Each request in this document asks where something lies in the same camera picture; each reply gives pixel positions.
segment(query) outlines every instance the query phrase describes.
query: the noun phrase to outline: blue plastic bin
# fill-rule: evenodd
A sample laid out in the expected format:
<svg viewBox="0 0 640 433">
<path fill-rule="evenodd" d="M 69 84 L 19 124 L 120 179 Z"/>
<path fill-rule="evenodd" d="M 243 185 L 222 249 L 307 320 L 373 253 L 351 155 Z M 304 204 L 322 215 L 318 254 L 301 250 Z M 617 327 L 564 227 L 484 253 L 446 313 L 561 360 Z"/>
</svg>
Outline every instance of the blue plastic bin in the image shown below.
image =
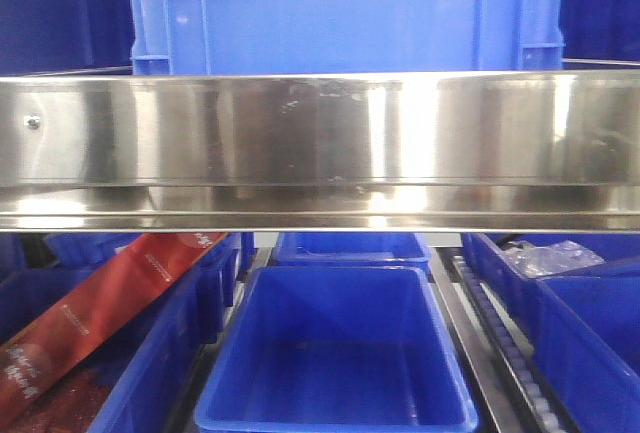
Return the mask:
<svg viewBox="0 0 640 433">
<path fill-rule="evenodd" d="M 0 344 L 93 271 L 53 268 L 13 274 L 0 285 Z M 216 290 L 215 277 L 194 268 L 107 340 L 83 362 L 99 371 L 99 383 L 114 386 L 88 431 L 160 431 L 188 379 L 196 350 L 216 335 L 212 326 L 222 314 L 219 283 Z"/>
<path fill-rule="evenodd" d="M 539 283 L 534 360 L 580 431 L 640 431 L 640 276 Z"/>
<path fill-rule="evenodd" d="M 272 258 L 283 266 L 406 266 L 427 271 L 431 257 L 419 233 L 281 233 Z"/>
<path fill-rule="evenodd" d="M 135 240 L 139 233 L 53 233 L 45 243 L 65 266 L 104 263 L 120 248 Z"/>
<path fill-rule="evenodd" d="M 26 266 L 20 237 L 15 233 L 0 233 L 0 282 Z"/>
<path fill-rule="evenodd" d="M 240 274 L 242 261 L 242 241 L 240 233 L 230 233 L 227 238 L 198 262 L 202 268 L 220 271 L 224 305 L 233 306 L 236 280 Z"/>
<path fill-rule="evenodd" d="M 640 60 L 640 0 L 562 0 L 569 58 Z"/>
<path fill-rule="evenodd" d="M 242 259 L 240 261 L 240 273 L 247 271 L 253 263 L 256 254 L 255 234 L 251 232 L 242 233 Z"/>
<path fill-rule="evenodd" d="M 139 235 L 139 233 L 56 233 L 48 235 L 45 241 L 63 265 L 87 266 L 104 263 Z M 231 233 L 198 261 L 198 265 L 208 270 L 210 276 L 221 275 L 223 303 L 228 307 L 233 306 L 236 279 L 241 271 L 241 250 L 241 234 Z"/>
<path fill-rule="evenodd" d="M 507 313 L 530 340 L 538 334 L 538 278 L 520 273 L 494 243 L 500 235 L 465 233 L 462 235 L 464 256 L 469 266 L 502 300 Z M 562 276 L 623 276 L 633 274 L 640 265 L 640 235 L 634 234 L 528 234 L 519 240 L 546 246 L 571 240 L 600 255 L 605 263 L 578 268 Z"/>
<path fill-rule="evenodd" d="M 3 0 L 0 75 L 130 65 L 130 0 Z"/>
<path fill-rule="evenodd" d="M 202 432 L 470 432 L 478 419 L 422 272 L 251 278 L 195 413 Z"/>
<path fill-rule="evenodd" d="M 561 66 L 560 0 L 132 0 L 139 74 Z"/>
</svg>

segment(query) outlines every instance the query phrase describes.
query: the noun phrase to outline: plastic bag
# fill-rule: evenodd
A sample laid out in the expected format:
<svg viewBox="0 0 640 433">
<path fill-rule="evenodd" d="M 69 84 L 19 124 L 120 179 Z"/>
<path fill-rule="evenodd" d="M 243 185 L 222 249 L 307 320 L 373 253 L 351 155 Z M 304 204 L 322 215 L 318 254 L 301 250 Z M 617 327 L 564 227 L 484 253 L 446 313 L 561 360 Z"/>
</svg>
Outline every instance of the plastic bag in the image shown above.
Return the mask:
<svg viewBox="0 0 640 433">
<path fill-rule="evenodd" d="M 604 263 L 593 251 L 573 241 L 549 246 L 533 246 L 523 242 L 505 251 L 516 268 L 530 278 L 563 273 Z"/>
</svg>

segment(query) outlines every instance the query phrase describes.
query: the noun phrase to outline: blue crate wall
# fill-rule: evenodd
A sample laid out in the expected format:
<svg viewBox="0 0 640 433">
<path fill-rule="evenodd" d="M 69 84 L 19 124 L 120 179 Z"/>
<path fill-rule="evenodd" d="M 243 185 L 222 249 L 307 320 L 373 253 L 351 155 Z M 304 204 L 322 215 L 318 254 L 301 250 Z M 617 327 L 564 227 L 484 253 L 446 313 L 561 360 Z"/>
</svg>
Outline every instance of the blue crate wall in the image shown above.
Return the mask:
<svg viewBox="0 0 640 433">
<path fill-rule="evenodd" d="M 534 360 L 583 433 L 640 431 L 638 273 L 538 283 Z"/>
<path fill-rule="evenodd" d="M 640 61 L 640 0 L 562 0 L 569 58 Z"/>
<path fill-rule="evenodd" d="M 130 0 L 2 0 L 0 42 L 0 75 L 130 65 Z"/>
<path fill-rule="evenodd" d="M 139 74 L 558 68 L 560 0 L 132 0 Z"/>
</svg>

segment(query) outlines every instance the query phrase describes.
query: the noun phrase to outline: stainless steel shelf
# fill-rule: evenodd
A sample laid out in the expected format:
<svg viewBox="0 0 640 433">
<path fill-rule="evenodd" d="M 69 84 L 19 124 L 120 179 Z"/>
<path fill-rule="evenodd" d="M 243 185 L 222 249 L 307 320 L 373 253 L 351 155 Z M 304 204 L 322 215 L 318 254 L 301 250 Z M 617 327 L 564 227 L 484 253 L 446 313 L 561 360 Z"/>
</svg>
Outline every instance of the stainless steel shelf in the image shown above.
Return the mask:
<svg viewBox="0 0 640 433">
<path fill-rule="evenodd" d="M 0 229 L 640 230 L 640 72 L 0 79 Z"/>
</svg>

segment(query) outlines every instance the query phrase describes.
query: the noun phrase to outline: red package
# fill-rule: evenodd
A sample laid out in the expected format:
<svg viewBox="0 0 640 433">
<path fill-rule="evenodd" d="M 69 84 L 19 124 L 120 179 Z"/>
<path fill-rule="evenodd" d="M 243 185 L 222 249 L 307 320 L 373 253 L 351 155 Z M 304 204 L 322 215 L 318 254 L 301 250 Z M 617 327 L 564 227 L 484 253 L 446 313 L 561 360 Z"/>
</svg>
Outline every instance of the red package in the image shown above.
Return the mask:
<svg viewBox="0 0 640 433">
<path fill-rule="evenodd" d="M 182 276 L 226 233 L 148 233 L 0 347 L 0 428 Z"/>
<path fill-rule="evenodd" d="M 3 433 L 85 433 L 111 392 L 95 381 L 97 375 L 95 370 L 74 368 Z"/>
</svg>

